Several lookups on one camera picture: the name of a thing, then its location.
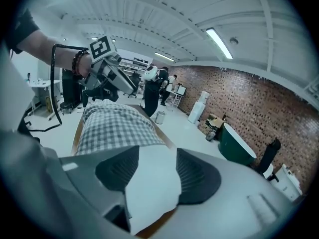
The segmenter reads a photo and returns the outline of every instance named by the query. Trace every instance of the white cabinet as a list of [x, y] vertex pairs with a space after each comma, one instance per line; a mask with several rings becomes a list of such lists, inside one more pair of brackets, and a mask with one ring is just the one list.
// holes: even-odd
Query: white cabinet
[[294, 201], [303, 193], [299, 187], [299, 181], [295, 175], [283, 164], [279, 171], [276, 173], [279, 180], [273, 179], [270, 183], [281, 191], [290, 201]]

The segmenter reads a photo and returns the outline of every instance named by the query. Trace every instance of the floor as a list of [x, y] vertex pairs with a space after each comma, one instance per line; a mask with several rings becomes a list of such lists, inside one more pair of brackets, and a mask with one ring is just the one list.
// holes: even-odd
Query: floor
[[[127, 95], [119, 93], [117, 103], [128, 105], [139, 105], [142, 102], [142, 95], [128, 98]], [[187, 115], [182, 111], [172, 107], [164, 107], [159, 103], [157, 111], [166, 113], [164, 123], [158, 124], [158, 127], [168, 136], [168, 138], [180, 148], [190, 149], [205, 153], [211, 156], [225, 159], [218, 150], [218, 142], [209, 142], [205, 139], [205, 135], [192, 123], [187, 120]], [[33, 132], [32, 135], [39, 137], [40, 142], [44, 147], [54, 149], [59, 157], [69, 156], [73, 144], [73, 138], [81, 119], [82, 114], [77, 113], [75, 109], [71, 114], [65, 113], [63, 116], [59, 112], [62, 119], [62, 126], [54, 128], [48, 132]], [[47, 120], [48, 112], [45, 107], [41, 107], [34, 111], [34, 115], [25, 118], [25, 121], [30, 121], [32, 125], [30, 129], [46, 129], [49, 126], [58, 124], [56, 116], [51, 121]]]

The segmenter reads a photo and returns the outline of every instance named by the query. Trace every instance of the black shirt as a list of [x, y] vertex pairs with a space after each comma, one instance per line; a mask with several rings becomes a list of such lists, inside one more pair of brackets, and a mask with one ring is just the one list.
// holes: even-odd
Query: black shirt
[[146, 87], [153, 91], [158, 91], [160, 90], [163, 81], [168, 81], [168, 72], [165, 69], [160, 69], [159, 79], [156, 82], [147, 82]]
[[18, 14], [16, 21], [4, 38], [8, 49], [12, 49], [16, 54], [21, 53], [22, 50], [19, 50], [16, 46], [37, 30], [39, 30], [39, 27], [34, 23], [30, 11], [28, 9], [23, 10]]

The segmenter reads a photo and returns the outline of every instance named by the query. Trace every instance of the green bathtub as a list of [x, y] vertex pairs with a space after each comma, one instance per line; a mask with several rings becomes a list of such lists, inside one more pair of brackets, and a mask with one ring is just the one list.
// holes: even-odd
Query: green bathtub
[[235, 163], [249, 165], [256, 159], [256, 154], [251, 147], [226, 123], [224, 123], [218, 148], [227, 160]]

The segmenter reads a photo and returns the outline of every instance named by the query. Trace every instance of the hand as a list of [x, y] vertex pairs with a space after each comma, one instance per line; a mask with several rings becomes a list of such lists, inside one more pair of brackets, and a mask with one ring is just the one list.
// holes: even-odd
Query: hand
[[79, 73], [86, 78], [91, 69], [92, 59], [91, 56], [86, 54], [84, 55], [79, 62]]

